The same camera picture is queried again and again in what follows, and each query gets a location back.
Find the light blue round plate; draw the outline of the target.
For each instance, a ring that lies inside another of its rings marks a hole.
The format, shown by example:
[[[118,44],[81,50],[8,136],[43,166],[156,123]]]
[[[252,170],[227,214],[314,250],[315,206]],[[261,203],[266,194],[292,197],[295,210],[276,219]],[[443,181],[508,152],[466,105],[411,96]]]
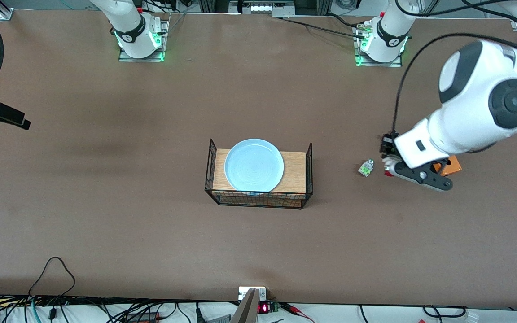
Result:
[[[285,173],[285,162],[275,145],[254,138],[236,143],[227,153],[223,169],[234,190],[256,196],[278,186]]]

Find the orange button enclosure box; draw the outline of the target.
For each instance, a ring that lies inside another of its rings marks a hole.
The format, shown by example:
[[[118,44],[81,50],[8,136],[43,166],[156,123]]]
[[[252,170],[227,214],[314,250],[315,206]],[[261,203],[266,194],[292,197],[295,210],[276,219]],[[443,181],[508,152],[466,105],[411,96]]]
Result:
[[[462,171],[461,164],[455,155],[450,156],[443,163],[434,163],[433,168],[437,174],[443,177]]]

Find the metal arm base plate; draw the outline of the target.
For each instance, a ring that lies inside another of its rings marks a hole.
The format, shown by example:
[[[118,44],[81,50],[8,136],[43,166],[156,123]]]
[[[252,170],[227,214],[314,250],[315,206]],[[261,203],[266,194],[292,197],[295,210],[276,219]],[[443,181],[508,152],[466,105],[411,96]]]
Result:
[[[166,57],[168,21],[158,17],[141,16],[136,31],[122,33],[114,30],[120,47],[121,62],[163,62]]]
[[[372,26],[370,23],[371,21],[365,21],[363,24],[357,24],[356,27],[352,28],[355,35],[362,36],[362,39],[356,37],[353,39],[356,65],[359,67],[402,67],[402,54],[404,53],[404,45],[407,39],[402,42],[402,47],[400,47],[397,57],[390,62],[376,61],[364,51],[364,49],[368,49],[372,42]]]

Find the aluminium frame structure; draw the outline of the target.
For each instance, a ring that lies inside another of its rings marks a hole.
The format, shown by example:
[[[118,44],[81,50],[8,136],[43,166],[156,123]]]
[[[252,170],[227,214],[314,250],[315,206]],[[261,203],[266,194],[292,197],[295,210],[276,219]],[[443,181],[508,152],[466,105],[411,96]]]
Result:
[[[272,17],[326,16],[333,0],[189,0],[202,13],[254,14]]]

